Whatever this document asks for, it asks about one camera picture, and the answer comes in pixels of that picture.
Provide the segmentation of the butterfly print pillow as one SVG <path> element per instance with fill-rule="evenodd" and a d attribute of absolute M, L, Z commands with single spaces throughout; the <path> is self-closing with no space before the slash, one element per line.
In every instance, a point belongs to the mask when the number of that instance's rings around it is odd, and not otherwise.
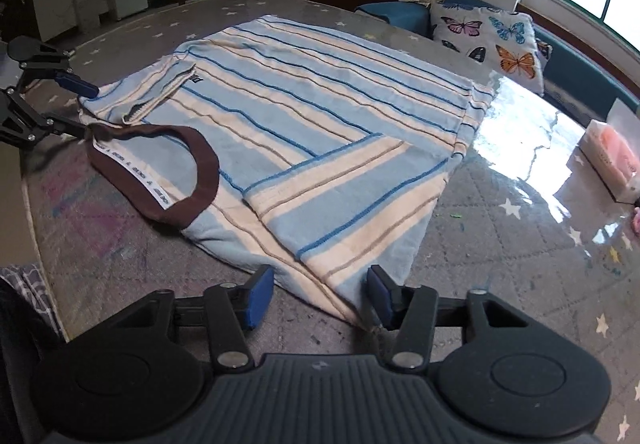
<path fill-rule="evenodd" d="M 541 96 L 542 64 L 528 14 L 459 3 L 432 3 L 433 40 Z"/>

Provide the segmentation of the blue sofa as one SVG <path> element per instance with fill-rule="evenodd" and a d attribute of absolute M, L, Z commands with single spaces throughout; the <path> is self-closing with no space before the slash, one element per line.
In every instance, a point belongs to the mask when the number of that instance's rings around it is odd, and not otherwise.
<path fill-rule="evenodd" d="M 370 3 L 357 11 L 510 78 L 582 125 L 606 118 L 615 101 L 639 112 L 636 95 L 526 12 L 482 0 Z"/>

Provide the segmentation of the clear box pink contents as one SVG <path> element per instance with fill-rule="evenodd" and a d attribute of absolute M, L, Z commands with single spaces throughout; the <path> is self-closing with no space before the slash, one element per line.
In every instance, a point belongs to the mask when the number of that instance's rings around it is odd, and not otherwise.
<path fill-rule="evenodd" d="M 614 127 L 592 120 L 579 148 L 616 202 L 633 204 L 639 199 L 639 158 Z"/>

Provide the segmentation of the pink scissors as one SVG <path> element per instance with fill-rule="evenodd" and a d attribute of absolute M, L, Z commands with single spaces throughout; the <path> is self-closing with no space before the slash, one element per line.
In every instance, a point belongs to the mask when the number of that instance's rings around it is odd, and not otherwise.
<path fill-rule="evenodd" d="M 637 237 L 640 237 L 640 208 L 634 208 L 634 215 L 631 219 L 631 229 Z"/>

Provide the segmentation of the blue beige striped shirt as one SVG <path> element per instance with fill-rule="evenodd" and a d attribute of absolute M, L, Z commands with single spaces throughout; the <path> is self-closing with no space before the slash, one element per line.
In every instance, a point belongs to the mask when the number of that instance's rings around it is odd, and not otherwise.
<path fill-rule="evenodd" d="M 143 215 L 367 325 L 368 268 L 407 279 L 494 97 L 405 52 L 266 14 L 80 105 L 92 164 Z"/>

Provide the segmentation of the grey star tablecloth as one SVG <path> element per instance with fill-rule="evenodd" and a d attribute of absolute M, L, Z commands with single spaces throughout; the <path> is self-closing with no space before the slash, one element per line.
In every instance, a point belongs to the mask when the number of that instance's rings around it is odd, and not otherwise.
<path fill-rule="evenodd" d="M 73 65 L 105 84 L 203 37 L 264 14 L 327 26 L 470 78 L 474 63 L 425 38 L 302 0 L 203 0 L 148 14 L 78 45 Z M 582 128 L 547 101 L 501 81 L 473 147 L 437 202 L 408 282 L 444 297 L 501 297 L 596 355 L 612 381 L 598 433 L 639 438 L 639 240 L 579 152 Z M 64 334 L 76 337 L 156 289 L 197 295 L 242 271 L 160 233 L 86 157 L 51 137 L 24 156 L 30 219 Z"/>

